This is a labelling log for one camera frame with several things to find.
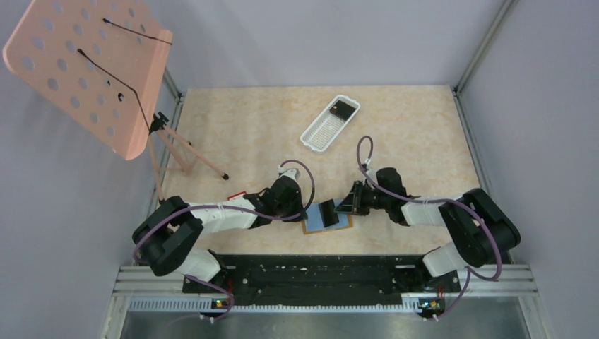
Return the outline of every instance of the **black cable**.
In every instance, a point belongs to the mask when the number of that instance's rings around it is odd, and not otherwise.
[[[172,45],[172,42],[168,42],[168,41],[166,41],[166,40],[158,39],[157,37],[151,37],[150,35],[145,35],[145,34],[143,34],[143,33],[136,32],[136,31],[134,31],[134,30],[130,30],[130,29],[128,29],[127,27],[123,27],[123,26],[121,26],[121,25],[117,25],[116,23],[113,23],[112,21],[110,21],[110,20],[108,20],[108,19],[106,19],[106,18],[103,18],[103,19],[102,19],[102,21],[104,21],[105,23],[109,23],[110,25],[114,25],[114,26],[116,26],[116,27],[118,27],[118,28],[121,28],[122,30],[126,30],[126,31],[128,31],[128,32],[135,33],[135,34],[137,34],[137,35],[141,35],[142,37],[147,37],[148,39],[157,40],[157,41],[160,41],[160,42],[164,42],[165,44],[170,44],[170,45]]]
[[[105,70],[100,65],[96,64],[92,59],[90,59],[90,57],[81,48],[78,48],[77,52],[79,54],[83,55],[94,66],[98,67],[99,69],[101,69],[102,71],[104,71],[104,73],[106,73],[109,76],[113,77],[113,79],[115,79],[116,81],[118,81],[121,84],[123,84],[125,87],[127,87],[129,90],[131,90],[135,94],[135,98],[137,99],[137,103],[139,104],[139,109],[141,109],[141,116],[143,117],[143,120],[146,122],[146,126],[148,127],[148,132],[152,133],[152,130],[150,129],[150,123],[148,122],[148,118],[146,118],[146,114],[143,112],[143,107],[141,106],[141,101],[139,100],[139,95],[137,94],[137,91],[135,90],[135,88],[132,88],[130,85],[127,85],[123,80],[117,78],[112,73],[110,73],[109,71]]]

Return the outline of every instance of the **gray wall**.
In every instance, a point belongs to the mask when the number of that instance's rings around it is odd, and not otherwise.
[[[0,46],[28,3],[0,1]],[[0,105],[0,338],[97,338],[148,208],[149,156],[124,161],[4,62]]]
[[[559,338],[595,338],[599,2],[520,1],[464,93]]]
[[[182,88],[457,83],[502,0],[146,0]]]

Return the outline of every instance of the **white tray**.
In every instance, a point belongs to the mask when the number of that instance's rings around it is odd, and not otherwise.
[[[355,108],[355,111],[347,120],[343,120],[340,117],[329,112],[331,107],[338,101],[344,102],[351,107]],[[360,110],[359,102],[349,98],[346,95],[337,95],[323,111],[316,117],[316,119],[308,126],[308,128],[300,136],[301,142],[306,145],[309,149],[314,152],[324,152],[333,140],[337,138],[337,135],[345,128],[352,118],[355,116],[357,111]]]

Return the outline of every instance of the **tabletop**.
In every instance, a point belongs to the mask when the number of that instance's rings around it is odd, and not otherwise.
[[[315,153],[300,136],[338,94],[362,107],[324,153]],[[363,179],[355,150],[365,134],[374,139],[371,166],[395,167],[409,194],[458,196],[479,187],[449,86],[190,89],[177,132],[230,176],[222,180],[202,162],[191,175],[167,172],[165,196],[186,202],[226,201],[240,191],[270,187],[286,159],[300,160],[312,171],[314,202],[344,198],[352,183]],[[306,203],[305,173],[299,185]],[[301,223],[273,221],[200,237],[196,246],[222,254],[424,254],[451,241],[443,226],[404,227],[382,210],[352,218],[351,228],[315,234],[304,234]]]

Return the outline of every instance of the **perforated pink panel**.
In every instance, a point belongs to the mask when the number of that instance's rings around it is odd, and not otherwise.
[[[34,0],[4,46],[19,78],[70,114],[126,160],[143,152],[148,127],[135,95],[88,63],[135,88],[151,123],[170,46],[127,32],[103,18],[171,41],[141,0]]]

